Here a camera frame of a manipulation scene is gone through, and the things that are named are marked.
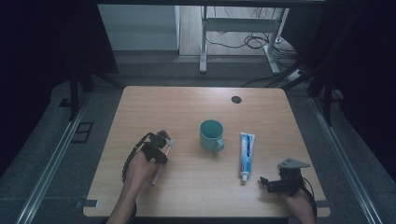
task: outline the black hole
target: black hole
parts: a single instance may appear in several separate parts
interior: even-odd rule
[[[233,101],[234,104],[240,104],[242,102],[242,99],[239,96],[233,96],[233,98],[231,98],[231,101]]]

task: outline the toothpaste cap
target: toothpaste cap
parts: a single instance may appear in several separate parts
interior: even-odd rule
[[[242,176],[242,181],[243,181],[244,183],[248,182],[248,176],[247,176],[247,175],[243,175],[243,176]]]

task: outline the metal rail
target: metal rail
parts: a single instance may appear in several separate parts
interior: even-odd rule
[[[381,218],[376,212],[375,205],[372,199],[370,198],[370,195],[368,194],[366,188],[359,180],[359,177],[356,174],[355,170],[353,169],[353,166],[350,163],[349,158],[347,157],[347,154],[343,149],[343,146],[338,140],[337,135],[335,134],[333,128],[330,127],[327,124],[326,120],[323,118],[320,105],[313,98],[310,98],[310,101],[316,110],[316,114],[320,122],[320,125],[322,126],[323,131],[326,134],[326,137],[329,139],[329,142],[332,145],[332,150],[335,156],[337,157],[338,161],[340,162],[340,165],[343,168],[344,173],[346,175],[346,179],[348,180],[349,185],[352,188],[352,191],[355,193],[355,196],[359,204],[361,205],[361,209],[364,215],[366,215],[368,222],[371,224],[382,223]]]
[[[69,146],[69,143],[73,137],[74,132],[76,131],[78,123],[85,112],[85,108],[89,101],[89,98],[90,94],[88,92],[83,95],[81,101],[81,109],[78,111],[75,119],[71,120],[68,123],[62,139],[60,140],[58,146],[56,147],[51,158],[49,159],[49,163],[47,164],[44,172],[41,174],[40,178],[35,184],[34,189],[30,193],[29,198],[26,204],[23,206],[20,215],[15,223],[32,223],[33,218],[35,217],[35,213],[37,212],[38,207],[44,199],[44,196],[50,186],[52,178],[55,176],[56,170],[61,164],[64,153]]]

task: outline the dark background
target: dark background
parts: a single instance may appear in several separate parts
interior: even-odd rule
[[[364,1],[356,24],[331,70],[344,99],[341,108],[393,179],[395,159],[395,5]],[[312,64],[327,53],[347,8],[321,11],[309,50]],[[78,72],[117,73],[96,5],[77,1],[3,1],[0,6],[0,153],[2,174],[50,102],[54,86]],[[305,39],[300,35],[294,38]]]
[[[56,85],[72,72],[84,79],[91,73],[117,73],[117,67],[96,5],[2,1],[0,22],[2,174],[40,120]]]

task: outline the teal mug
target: teal mug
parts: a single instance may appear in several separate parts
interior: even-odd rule
[[[201,146],[207,151],[219,152],[224,149],[221,140],[223,127],[220,122],[208,119],[200,127]]]

